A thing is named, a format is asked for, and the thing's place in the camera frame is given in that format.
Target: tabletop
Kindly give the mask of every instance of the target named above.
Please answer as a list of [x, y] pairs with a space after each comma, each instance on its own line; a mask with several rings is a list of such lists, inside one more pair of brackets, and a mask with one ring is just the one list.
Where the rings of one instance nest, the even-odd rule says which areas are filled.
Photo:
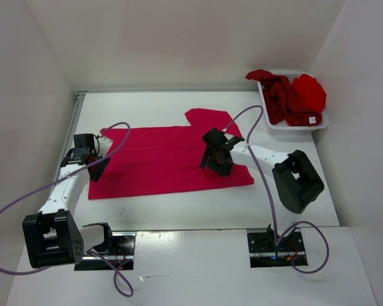
[[[100, 129], [123, 120], [133, 128], [188, 126], [184, 113], [191, 108], [225, 110], [233, 117], [259, 103], [258, 92], [87, 93], [79, 107], [77, 122], [72, 124], [72, 132], [98, 134]], [[253, 109], [237, 120], [243, 136], [258, 114], [259, 110]], [[302, 219], [317, 226], [339, 225], [309, 132], [270, 135], [262, 120], [255, 129], [252, 143], [282, 152], [304, 151], [323, 180], [325, 190], [306, 208]], [[259, 173], [255, 170], [250, 173], [255, 179], [251, 186], [107, 200], [88, 200], [87, 185], [74, 218], [78, 224], [105, 221], [113, 230], [128, 231], [264, 228], [271, 222], [269, 201]], [[268, 178], [268, 182], [274, 200], [279, 202], [274, 180]]]
[[[321, 230], [331, 255], [313, 275], [291, 266], [250, 268], [243, 229], [138, 232], [133, 270], [123, 271], [134, 288], [132, 298], [115, 290], [110, 270], [73, 271], [65, 265], [16, 277], [7, 306], [376, 305], [351, 230]], [[300, 268], [313, 270], [324, 260], [324, 243], [313, 228], [301, 231], [309, 266]], [[19, 271], [30, 269], [24, 249]]]

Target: white wall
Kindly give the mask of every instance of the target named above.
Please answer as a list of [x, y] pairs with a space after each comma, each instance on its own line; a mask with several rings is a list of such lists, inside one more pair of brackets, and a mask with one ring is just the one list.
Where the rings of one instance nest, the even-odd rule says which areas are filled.
[[[0, 0], [0, 208], [53, 179], [74, 100], [26, 4]], [[22, 219], [34, 213], [44, 197], [32, 197], [0, 217], [4, 267], [17, 267]], [[12, 281], [0, 274], [0, 305]]]
[[249, 88], [308, 70], [343, 0], [26, 0], [74, 88]]
[[314, 133], [326, 179], [383, 305], [383, 0], [348, 0], [310, 72], [331, 118]]

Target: bright red cloth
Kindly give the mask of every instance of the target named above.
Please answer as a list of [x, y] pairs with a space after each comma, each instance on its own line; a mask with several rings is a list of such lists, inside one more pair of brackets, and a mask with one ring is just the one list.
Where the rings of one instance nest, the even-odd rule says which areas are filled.
[[[227, 112], [194, 108], [186, 112], [191, 126], [131, 129], [124, 147], [110, 159], [98, 182], [90, 182], [88, 198], [109, 199], [148, 194], [181, 193], [254, 183], [247, 167], [235, 165], [229, 177], [200, 169], [206, 144], [202, 136], [212, 128], [223, 129], [231, 121]], [[236, 124], [228, 133], [241, 136]], [[111, 129], [106, 137], [123, 140], [124, 129]]]
[[292, 86], [304, 106], [322, 113], [326, 105], [326, 92], [316, 78], [303, 74], [295, 78]]
[[248, 73], [245, 78], [264, 86], [262, 92], [271, 124], [283, 119], [290, 126], [317, 126], [322, 122], [322, 114], [302, 104], [286, 76], [260, 69]]

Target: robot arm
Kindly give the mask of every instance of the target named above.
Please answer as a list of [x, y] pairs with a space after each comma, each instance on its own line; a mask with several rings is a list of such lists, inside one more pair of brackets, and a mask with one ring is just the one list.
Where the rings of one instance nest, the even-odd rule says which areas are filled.
[[[64, 157], [59, 177], [68, 177], [85, 164], [100, 159], [112, 146], [112, 140], [104, 136], [98, 138], [98, 143], [96, 152], [94, 135], [75, 135], [75, 147]], [[100, 251], [108, 246], [112, 232], [107, 223], [82, 226], [73, 219], [84, 186], [89, 180], [98, 181], [108, 162], [107, 158], [62, 181], [37, 214], [26, 216], [22, 226], [33, 268], [79, 263], [88, 249], [95, 246]]]
[[[200, 167], [228, 176], [234, 164], [257, 170], [244, 138], [227, 135], [214, 128], [203, 137], [206, 150]], [[277, 235], [298, 221], [301, 213], [324, 190], [324, 184], [306, 154], [288, 154], [250, 145], [266, 175], [274, 178], [282, 205], [276, 205]]]

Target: white plastic bin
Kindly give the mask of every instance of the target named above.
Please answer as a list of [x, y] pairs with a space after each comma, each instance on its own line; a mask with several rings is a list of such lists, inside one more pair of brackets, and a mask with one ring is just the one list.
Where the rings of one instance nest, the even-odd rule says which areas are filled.
[[[292, 70], [292, 71], [290, 71], [290, 70], [270, 70], [270, 72], [272, 72], [275, 75], [285, 75], [289, 79], [289, 82], [291, 82], [291, 83], [294, 81], [295, 78], [299, 77], [300, 75], [302, 75], [304, 73], [309, 75], [309, 73], [302, 72], [302, 71], [294, 71], [294, 70]], [[316, 129], [324, 129], [327, 127], [329, 119], [327, 117], [327, 113], [325, 110], [322, 111], [322, 122], [318, 126], [289, 126], [287, 124], [287, 121], [285, 121], [285, 120], [283, 120], [277, 124], [271, 124], [269, 121], [269, 117], [268, 117], [268, 111], [267, 111], [266, 103], [264, 100], [264, 95], [262, 94], [261, 83], [257, 82], [257, 85], [258, 85], [258, 90], [260, 91], [261, 104], [264, 107], [264, 117], [265, 117], [265, 120], [267, 122], [267, 127], [269, 129], [279, 130], [279, 131], [309, 131], [311, 133]]]

